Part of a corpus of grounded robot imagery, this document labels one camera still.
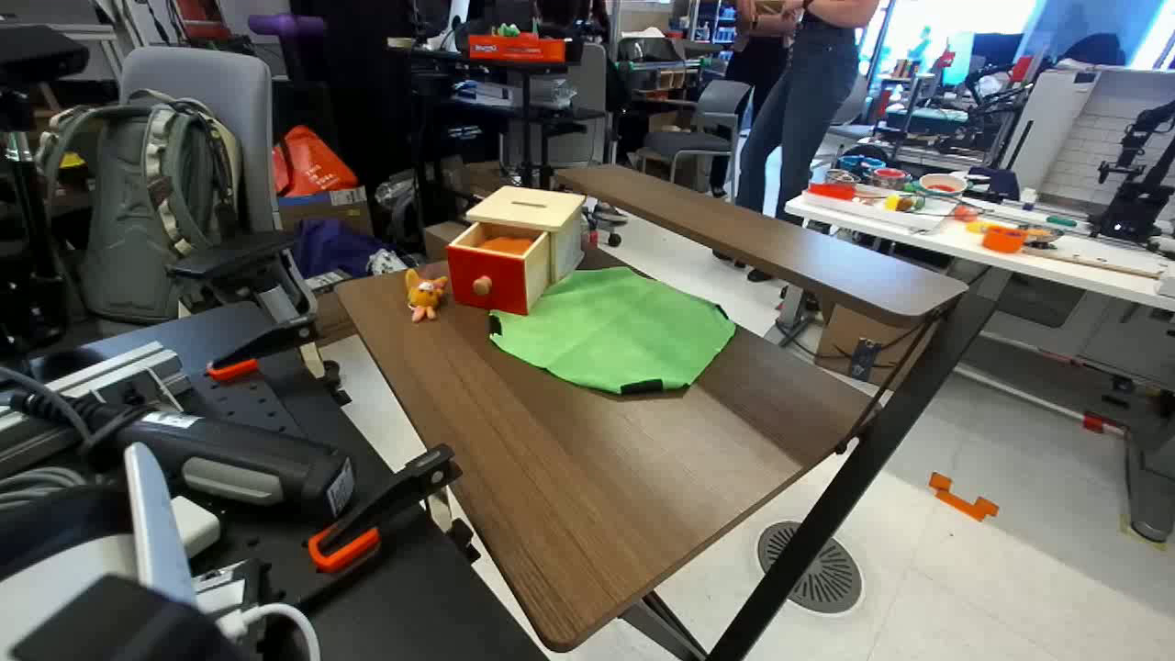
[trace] green cloth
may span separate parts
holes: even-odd
[[[605,392],[687,391],[733,337],[715,304],[633,270],[574,272],[529,315],[491,315],[504,352]]]

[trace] brown table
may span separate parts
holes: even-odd
[[[802,275],[882,315],[936,315],[964,291],[953,278],[786,224],[756,222],[769,232],[745,224],[737,234],[743,222],[733,218],[733,232],[707,232],[701,218],[723,201],[683,189],[671,189],[671,200],[693,206],[666,201],[662,209],[642,196],[613,196],[609,201],[677,224],[683,234],[715,239],[712,246],[733,246],[753,265]],[[822,270],[815,258],[842,258],[842,270]],[[488,315],[477,308],[448,304],[437,325],[412,325],[399,278],[358,278],[339,293],[417,437],[454,450],[464,466],[454,493],[541,641],[553,652],[627,619],[680,659],[701,659],[655,588],[849,437],[882,428],[871,453],[851,453],[844,463],[844,485],[819,500],[819,522],[809,518],[815,530],[805,522],[789,545],[802,570],[789,565],[773,579],[773,570],[769,572],[765,593],[780,579],[789,593],[952,375],[952,368],[909,373],[902,391],[919,396],[897,392],[902,415],[885,415],[888,403],[871,415],[871,428],[860,428],[871,403],[864,392],[737,330],[693,391],[620,402],[509,359],[488,341]],[[726,659],[745,654],[772,620],[786,598],[773,593],[765,597],[769,609],[753,605],[748,635],[733,635]]]

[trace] gray floor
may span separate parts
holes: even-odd
[[[718,303],[756,336],[773,320],[780,282],[745,282],[687,239],[635,222],[617,254]],[[363,344],[347,337],[325,355],[341,363],[347,415],[385,463],[412,461],[422,444]],[[837,463],[827,461],[662,583],[666,601],[701,643],[723,631],[761,579],[761,530],[802,518]],[[864,601],[842,619],[789,605],[753,659],[1175,659],[1175,559],[1122,530],[1121,463],[1121,437],[1088,435],[1071,419],[952,377],[837,537],[864,564]],[[995,500],[997,516],[990,522],[953,516],[934,500],[934,469],[953,479],[957,496]],[[491,559],[477,570],[516,615]],[[627,625],[609,625],[565,659],[655,661],[666,654]]]

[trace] white table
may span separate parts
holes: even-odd
[[[1145,308],[1161,308],[1161,314],[1175,314],[1175,298],[1161,298],[1158,293],[1158,275],[1122,275],[1122,272],[1108,272],[1108,270],[1141,270],[1141,272],[1161,272],[1165,258],[1145,254],[1145,250],[1127,250],[1127,246],[1106,246],[1083,234],[1063,234],[1062,250],[1063,254],[1093,254],[1106,258],[1108,270],[1093,270],[1093,265],[1070,265],[1070,260],[1052,260],[1052,258],[1034,258],[1034,254],[995,254],[979,246],[979,234],[964,232],[964,224],[957,222],[944,222],[936,232],[909,232],[909,229],[897,229],[885,222],[871,222],[849,209],[830,209],[822,201],[811,201],[809,196],[794,200],[786,206],[794,218],[805,222],[819,222],[819,224],[832,224],[844,232],[860,232],[860,234],[873,234],[873,239],[888,239],[899,246],[919,246],[930,254],[944,254],[953,260],[973,260],[973,265],[988,265],[988,270],[1001,270],[1001,272],[1018,272],[1018,275],[1032,275],[1032,278],[1048,278],[1048,282],[1062,282],[1062,288],[1076,288],[1088,293],[1103,293],[1103,298],[1116,298],[1116,303],[1130,303],[1130,304],[1145,304]],[[1010,348],[995,341],[975,341],[973,355],[983,359],[983,381],[990,386],[1007,386],[1010,392],[1027,392],[1027,402],[1051,402],[1070,407],[1070,412],[1093,412],[1116,428],[1122,428],[1127,435],[1127,493],[1130,493],[1130,526],[1150,537],[1150,539],[1166,539],[1175,530],[1175,424],[1154,415],[1154,403],[1145,392],[1122,392],[1108,403],[1106,396],[1106,375],[1093,368],[1070,368],[1056,359],[1034,359],[1034,352],[1023,348]]]

